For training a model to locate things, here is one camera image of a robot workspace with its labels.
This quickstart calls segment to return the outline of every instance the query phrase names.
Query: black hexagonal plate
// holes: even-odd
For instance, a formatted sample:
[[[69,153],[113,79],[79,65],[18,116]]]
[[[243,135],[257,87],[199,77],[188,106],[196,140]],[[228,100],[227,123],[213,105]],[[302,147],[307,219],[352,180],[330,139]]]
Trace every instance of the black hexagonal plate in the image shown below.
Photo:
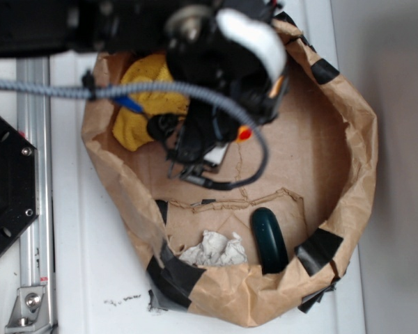
[[[0,117],[0,257],[36,219],[37,149]]]

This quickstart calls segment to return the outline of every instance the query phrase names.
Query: white paper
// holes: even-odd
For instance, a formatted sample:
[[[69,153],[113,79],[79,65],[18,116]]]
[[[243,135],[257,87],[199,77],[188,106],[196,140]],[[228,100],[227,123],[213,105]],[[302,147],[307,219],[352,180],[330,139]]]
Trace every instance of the white paper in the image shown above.
[[[180,260],[190,265],[199,266],[231,266],[247,262],[245,248],[242,246],[242,238],[233,232],[233,239],[229,240],[224,235],[205,230],[203,241],[188,248],[180,256]]]

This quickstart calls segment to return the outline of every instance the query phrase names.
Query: black tape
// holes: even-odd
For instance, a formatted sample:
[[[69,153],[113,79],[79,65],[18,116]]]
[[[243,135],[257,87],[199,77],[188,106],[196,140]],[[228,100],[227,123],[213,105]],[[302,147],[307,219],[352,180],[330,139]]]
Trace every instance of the black tape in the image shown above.
[[[160,209],[162,220],[164,221],[164,224],[167,224],[167,210],[169,208],[168,202],[165,200],[156,200],[156,205],[158,206],[158,209]]]
[[[96,100],[96,82],[93,73],[90,70],[87,70],[86,73],[82,76],[82,86],[90,91],[90,101]]]
[[[311,72],[317,83],[324,85],[340,75],[340,72],[325,59],[319,59],[311,66]]]
[[[342,241],[343,238],[318,228],[308,240],[295,248],[295,254],[312,276],[333,259]]]
[[[206,204],[210,204],[210,203],[214,203],[217,202],[217,200],[202,200],[201,201],[201,205],[206,205]]]
[[[156,310],[156,309],[168,310],[167,308],[160,305],[160,302],[158,298],[156,297],[156,295],[153,293],[153,290],[151,289],[148,290],[148,295],[150,297],[150,303],[148,304],[148,309],[147,309],[149,312]]]
[[[180,261],[173,255],[167,243],[163,244],[160,256],[164,263],[163,269],[155,257],[152,257],[147,267],[152,281],[152,291],[160,308],[167,310],[188,309],[191,303],[188,297],[205,269],[193,267]]]
[[[274,18],[278,19],[279,21],[282,21],[282,22],[288,22],[289,24],[292,24],[293,26],[297,27],[297,24],[294,22],[294,20],[291,18],[291,16],[288,15],[287,13],[285,13],[285,12],[279,13],[278,15],[274,16]],[[295,40],[298,40],[299,38],[306,46],[308,46],[311,50],[316,52],[316,49],[314,49],[314,46],[309,43],[309,41],[307,40],[305,35],[300,35],[298,38],[296,38],[294,40],[291,40],[290,43],[294,42]]]
[[[166,243],[162,246],[161,260],[164,263],[162,277],[173,284],[186,297],[190,295],[196,282],[206,271],[180,261],[169,249]]]
[[[338,280],[339,279],[335,280],[330,286],[326,287],[325,289],[321,289],[317,292],[314,292],[313,294],[310,294],[302,298],[302,304],[300,304],[297,308],[301,310],[303,313],[308,313],[308,311],[310,311],[310,309],[316,302],[320,303],[325,292],[334,291],[336,289],[336,283]]]
[[[186,311],[189,308],[191,301],[162,277],[162,268],[155,257],[150,260],[147,273],[150,276],[150,285],[155,295],[155,305],[153,305],[155,308],[181,311]]]

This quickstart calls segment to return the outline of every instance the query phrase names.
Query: paper bag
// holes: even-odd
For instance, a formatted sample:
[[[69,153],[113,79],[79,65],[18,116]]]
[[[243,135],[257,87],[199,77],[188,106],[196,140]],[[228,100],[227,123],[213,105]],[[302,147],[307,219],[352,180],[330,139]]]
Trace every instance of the paper bag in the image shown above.
[[[291,58],[289,93],[279,117],[262,126],[270,163],[249,186],[226,192],[170,180],[159,143],[125,150],[111,132],[118,107],[108,100],[86,105],[86,149],[162,307],[257,326],[309,305],[344,275],[369,219],[378,153],[375,114],[299,29],[282,21],[274,26]],[[97,83],[118,84],[134,60],[129,53],[100,54]],[[217,180],[251,175],[259,156],[254,140],[232,143]],[[278,274],[263,275],[258,261],[249,217],[259,207],[276,214],[290,257]],[[201,242],[204,230],[228,238],[238,233],[248,263],[182,263],[177,256]]]

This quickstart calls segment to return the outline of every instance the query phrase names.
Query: orange object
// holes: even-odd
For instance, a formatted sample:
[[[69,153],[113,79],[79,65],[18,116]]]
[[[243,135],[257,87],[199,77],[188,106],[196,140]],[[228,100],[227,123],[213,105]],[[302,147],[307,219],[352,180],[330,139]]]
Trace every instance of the orange object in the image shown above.
[[[274,86],[271,88],[270,94],[268,95],[268,97],[270,99],[274,99],[276,96],[278,96],[280,88],[282,83],[284,82],[285,76],[281,75],[276,82],[274,83]]]
[[[252,136],[252,130],[246,125],[238,128],[237,142],[247,141]]]

